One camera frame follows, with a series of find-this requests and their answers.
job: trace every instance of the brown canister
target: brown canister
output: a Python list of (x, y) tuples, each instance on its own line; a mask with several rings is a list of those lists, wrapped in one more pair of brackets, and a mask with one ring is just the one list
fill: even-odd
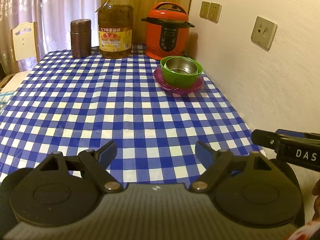
[(91, 20), (79, 19), (70, 23), (71, 51), (74, 58), (91, 55)]

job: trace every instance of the pink plate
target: pink plate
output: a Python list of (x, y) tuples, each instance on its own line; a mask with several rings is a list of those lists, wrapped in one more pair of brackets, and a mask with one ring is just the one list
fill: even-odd
[(159, 85), (164, 89), (172, 93), (176, 93), (179, 95), (185, 95), (197, 92), (200, 88), (203, 86), (203, 77), (199, 76), (196, 83), (193, 84), (191, 88), (188, 89), (182, 89), (182, 88), (174, 88), (167, 84), (167, 82), (164, 80), (161, 72), (161, 66), (159, 65), (156, 70), (153, 72), (153, 76), (155, 77), (156, 81), (159, 83)]

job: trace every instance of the stainless steel bowl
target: stainless steel bowl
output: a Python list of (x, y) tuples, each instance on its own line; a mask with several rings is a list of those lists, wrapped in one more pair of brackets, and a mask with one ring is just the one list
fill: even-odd
[(172, 57), (167, 60), (164, 67), (176, 73), (191, 75), (198, 72), (196, 64), (186, 57)]

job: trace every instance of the green bowl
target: green bowl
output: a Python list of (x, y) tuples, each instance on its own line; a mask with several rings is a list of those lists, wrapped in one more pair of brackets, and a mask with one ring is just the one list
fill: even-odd
[(180, 56), (164, 57), (160, 61), (161, 72), (162, 72), (162, 76), (163, 76), (164, 80), (170, 86), (173, 86), (175, 88), (186, 89), (186, 88), (192, 87), (193, 84), (196, 83), (196, 81), (198, 80), (198, 77), (202, 73), (202, 66), (198, 62), (196, 62), (195, 60), (190, 59), (194, 64), (196, 64), (196, 66), (198, 68), (198, 72), (195, 74), (191, 74), (191, 75), (176, 73), (176, 72), (171, 71), (170, 69), (168, 69), (164, 66), (164, 64), (167, 62), (167, 60), (172, 57), (180, 57)]

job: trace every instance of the pressure cooker lid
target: pressure cooker lid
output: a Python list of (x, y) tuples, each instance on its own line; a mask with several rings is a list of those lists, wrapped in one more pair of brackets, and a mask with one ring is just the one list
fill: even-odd
[(172, 2), (162, 2), (155, 5), (148, 14), (149, 18), (187, 22), (189, 16), (178, 4)]

